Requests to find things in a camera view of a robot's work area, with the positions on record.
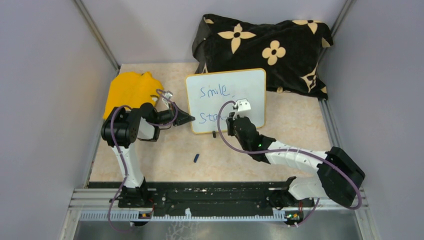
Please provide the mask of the yellow framed whiteboard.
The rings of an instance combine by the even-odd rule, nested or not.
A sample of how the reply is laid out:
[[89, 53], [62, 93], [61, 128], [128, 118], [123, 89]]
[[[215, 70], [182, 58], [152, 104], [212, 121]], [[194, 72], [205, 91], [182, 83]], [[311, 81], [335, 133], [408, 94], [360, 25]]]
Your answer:
[[233, 111], [225, 102], [246, 99], [251, 107], [245, 115], [257, 127], [266, 123], [266, 72], [262, 68], [189, 75], [185, 79], [188, 111], [195, 117], [191, 129], [195, 134], [227, 129], [226, 118]]

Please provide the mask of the blue marker cap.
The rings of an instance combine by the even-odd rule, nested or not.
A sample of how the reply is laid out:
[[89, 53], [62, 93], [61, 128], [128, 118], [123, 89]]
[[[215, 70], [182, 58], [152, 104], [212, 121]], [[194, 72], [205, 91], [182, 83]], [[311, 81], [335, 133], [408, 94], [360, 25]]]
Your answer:
[[193, 159], [193, 162], [194, 162], [194, 163], [196, 163], [196, 162], [198, 161], [199, 156], [200, 156], [200, 154], [199, 154], [199, 153], [197, 153], [197, 154], [195, 155], [195, 157], [194, 157], [194, 159]]

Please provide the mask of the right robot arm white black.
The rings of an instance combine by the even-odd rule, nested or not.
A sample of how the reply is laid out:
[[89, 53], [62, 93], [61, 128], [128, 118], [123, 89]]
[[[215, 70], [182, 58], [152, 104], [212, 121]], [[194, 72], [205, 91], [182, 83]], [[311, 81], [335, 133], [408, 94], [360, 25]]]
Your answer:
[[333, 146], [328, 151], [316, 151], [290, 146], [260, 134], [248, 117], [234, 112], [229, 114], [226, 125], [227, 134], [241, 146], [238, 152], [257, 162], [284, 165], [312, 175], [291, 177], [288, 188], [281, 193], [287, 206], [295, 206], [306, 198], [322, 197], [352, 210], [362, 204], [354, 205], [354, 200], [360, 197], [359, 188], [366, 175], [342, 148]]

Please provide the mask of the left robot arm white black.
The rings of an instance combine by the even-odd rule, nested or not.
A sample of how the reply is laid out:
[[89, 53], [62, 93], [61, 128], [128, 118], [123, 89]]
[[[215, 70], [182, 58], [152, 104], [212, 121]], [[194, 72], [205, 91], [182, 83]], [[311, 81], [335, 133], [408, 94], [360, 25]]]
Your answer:
[[130, 109], [125, 105], [112, 109], [102, 125], [101, 137], [112, 148], [123, 175], [119, 193], [114, 197], [120, 208], [144, 207], [151, 198], [135, 142], [156, 142], [162, 127], [176, 127], [194, 120], [194, 116], [181, 110], [174, 102], [162, 111], [157, 111], [149, 102], [138, 108]]

